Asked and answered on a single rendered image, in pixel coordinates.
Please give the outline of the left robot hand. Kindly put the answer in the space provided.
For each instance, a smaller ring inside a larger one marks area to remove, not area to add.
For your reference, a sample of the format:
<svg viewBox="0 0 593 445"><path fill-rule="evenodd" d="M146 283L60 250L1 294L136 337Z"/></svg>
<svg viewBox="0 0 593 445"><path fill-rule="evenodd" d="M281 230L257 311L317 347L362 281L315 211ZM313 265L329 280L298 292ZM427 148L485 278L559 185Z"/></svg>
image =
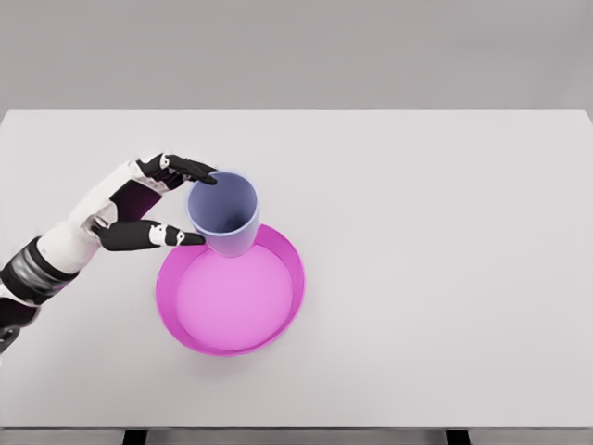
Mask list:
<svg viewBox="0 0 593 445"><path fill-rule="evenodd" d="M75 206L69 223L109 251L203 245L202 235L145 216L166 193L185 183L215 185L216 171L205 163L168 153L128 160Z"/></svg>

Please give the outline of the lavender blue cup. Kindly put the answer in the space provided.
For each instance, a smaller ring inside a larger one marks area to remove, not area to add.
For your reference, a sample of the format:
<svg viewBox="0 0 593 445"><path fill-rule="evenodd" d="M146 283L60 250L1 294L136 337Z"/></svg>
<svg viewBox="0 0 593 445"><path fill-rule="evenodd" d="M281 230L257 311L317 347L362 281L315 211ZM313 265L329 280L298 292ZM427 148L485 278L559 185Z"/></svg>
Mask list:
<svg viewBox="0 0 593 445"><path fill-rule="evenodd" d="M213 172L215 185L194 183L186 196L186 213L206 244L227 258L246 254L260 227L259 193L245 176Z"/></svg>

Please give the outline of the pink round plate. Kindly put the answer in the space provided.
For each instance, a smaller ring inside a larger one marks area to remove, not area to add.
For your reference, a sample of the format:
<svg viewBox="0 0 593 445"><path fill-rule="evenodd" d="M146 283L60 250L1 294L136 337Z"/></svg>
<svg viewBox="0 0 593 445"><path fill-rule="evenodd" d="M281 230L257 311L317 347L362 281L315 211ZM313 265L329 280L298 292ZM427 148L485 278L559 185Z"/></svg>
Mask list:
<svg viewBox="0 0 593 445"><path fill-rule="evenodd" d="M174 248L156 282L158 314L190 350L233 357L260 350L296 319L306 292L301 257L281 232L260 226L236 258L207 246Z"/></svg>

